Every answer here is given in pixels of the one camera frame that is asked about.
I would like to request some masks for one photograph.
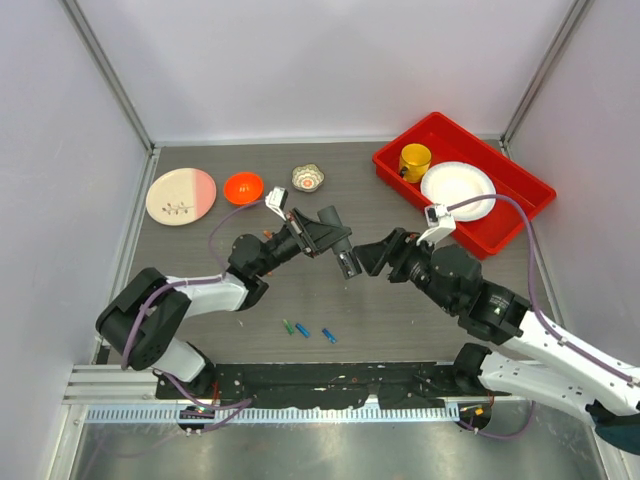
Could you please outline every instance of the metal frame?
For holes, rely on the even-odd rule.
[[[277,138],[241,138],[235,140],[211,140],[208,142],[163,142],[155,144],[158,148],[164,147],[220,147],[227,145],[280,145],[300,143],[352,143],[352,142],[390,142],[397,135],[376,136],[346,136],[346,137],[277,137]],[[480,140],[494,140],[500,142],[502,135],[482,134],[477,135]]]
[[[69,16],[74,28],[78,32],[80,38],[85,44],[89,54],[93,58],[96,66],[103,75],[105,81],[112,90],[116,101],[122,108],[125,116],[135,130],[139,140],[149,153],[149,160],[145,166],[145,170],[141,177],[138,187],[138,195],[134,208],[131,212],[131,220],[125,240],[120,249],[120,260],[114,278],[113,287],[109,293],[109,298],[121,290],[126,284],[133,254],[135,252],[140,227],[144,218],[144,192],[154,177],[155,168],[158,162],[160,150],[156,149],[156,145],[149,137],[143,122],[138,116],[133,103],[129,99],[122,83],[102,49],[95,33],[93,32],[89,22],[87,21],[77,0],[58,0],[65,12]],[[540,90],[546,83],[552,73],[553,67],[557,64],[561,54],[566,48],[571,37],[578,28],[580,22],[587,13],[589,7],[594,0],[575,0],[570,7],[566,17],[564,18],[558,33],[554,37],[544,58],[536,71],[531,83],[529,84],[524,96],[522,97],[512,119],[510,120],[505,132],[502,135],[480,137],[483,139],[499,139],[503,148],[503,152],[511,157],[510,142],[520,127],[523,119],[531,108]],[[210,142],[209,145],[229,145],[229,144],[258,144],[258,143],[328,143],[328,142],[345,142],[345,141],[385,141],[386,137],[376,138],[314,138],[314,139],[247,139],[236,140],[233,142]],[[170,146],[170,142],[161,146]],[[536,245],[536,258],[539,262],[545,289],[550,295],[551,306],[553,309],[556,322],[561,323],[561,314],[558,304],[551,288],[544,262]],[[96,344],[96,354],[102,345],[102,339],[98,338]],[[69,385],[65,392],[63,404],[59,415],[58,424],[60,425],[60,434],[57,438],[55,455],[52,456],[51,464],[48,469],[50,480],[68,480],[73,462],[75,460],[78,449],[81,448],[81,435],[85,419],[90,411],[91,405],[166,405],[167,403],[180,404],[186,403],[178,401],[159,401],[155,399],[155,382],[156,377],[149,371],[133,372],[120,371],[117,366],[75,366],[69,379]],[[449,398],[448,402],[475,402],[482,398]],[[504,397],[497,401],[521,401],[520,397]],[[628,468],[620,452],[603,444],[596,439],[605,463],[607,473],[610,478],[628,479]]]
[[[529,112],[533,101],[536,99],[536,97],[540,93],[540,90],[549,79],[553,68],[558,63],[558,60],[569,44],[571,37],[573,37],[574,33],[584,19],[589,10],[589,7],[591,7],[593,2],[594,0],[574,0],[573,5],[571,5],[571,7],[569,8],[567,15],[560,25],[558,33],[556,33],[556,36],[551,42],[551,45],[549,45],[549,48],[544,54],[538,70],[531,79],[531,83],[529,83],[529,86],[527,87],[522,100],[520,100],[518,108],[516,108],[513,117],[507,125],[507,129],[501,137],[501,140],[503,144],[505,144],[506,148],[509,148],[509,143],[513,139],[513,136],[516,134],[518,128],[520,128],[520,125],[522,124],[524,117]]]
[[[107,58],[107,55],[104,53],[104,50],[102,49],[100,42],[96,38],[91,25],[89,25],[89,22],[87,21],[82,8],[80,8],[80,5],[78,5],[78,2],[76,0],[58,1],[62,5],[64,11],[67,13],[69,20],[71,20],[71,23],[76,29],[76,32],[80,36],[85,47],[87,47],[89,55],[95,62],[98,70],[100,70],[100,73],[107,82],[107,85],[113,92],[118,105],[120,105],[120,108],[122,108],[122,111],[127,117],[127,120],[129,120],[129,123],[138,135],[140,142],[142,142],[145,150],[148,153],[151,153],[151,151],[154,149],[153,141],[147,133],[142,120],[140,120],[140,117],[138,116],[133,103],[129,99],[126,90],[122,86],[118,75],[113,69],[111,62]]]
[[[109,296],[106,298],[107,302],[111,302],[116,295],[127,285],[129,279],[129,272],[131,271],[131,265],[133,263],[133,256],[138,244],[138,237],[140,236],[140,229],[142,228],[142,221],[144,220],[145,212],[145,199],[146,192],[151,187],[153,179],[158,166],[158,159],[160,158],[160,149],[154,149],[149,157],[140,176],[140,182],[138,184],[136,199],[133,204],[133,208],[129,214],[129,225],[125,234],[122,245],[118,252],[118,266],[116,267],[116,273],[113,280],[113,285]],[[96,334],[96,343],[93,346],[92,363],[96,363],[100,348],[108,345],[108,343],[99,335]]]

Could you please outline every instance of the red plastic bin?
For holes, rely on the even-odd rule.
[[[556,197],[553,188],[516,165],[500,152],[467,132],[443,114],[434,112],[373,155],[376,174],[413,206],[424,209],[431,201],[420,193],[420,183],[407,183],[397,173],[402,148],[420,143],[431,150],[431,166],[459,161],[479,168],[496,192],[516,200],[532,220]],[[518,212],[496,201],[491,213],[474,222],[457,222],[453,237],[480,260],[502,250],[524,228]]]

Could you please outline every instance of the orange bowl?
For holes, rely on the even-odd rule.
[[[251,172],[240,172],[231,176],[224,184],[224,196],[234,205],[255,202],[262,195],[262,179]]]

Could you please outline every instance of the small decorative bowl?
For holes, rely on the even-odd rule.
[[[301,192],[315,192],[324,182],[324,173],[314,163],[302,165],[293,169],[291,182]]]

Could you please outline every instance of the yellow cup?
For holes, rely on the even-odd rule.
[[[419,143],[410,143],[400,152],[398,174],[409,183],[418,183],[431,165],[431,151]]]

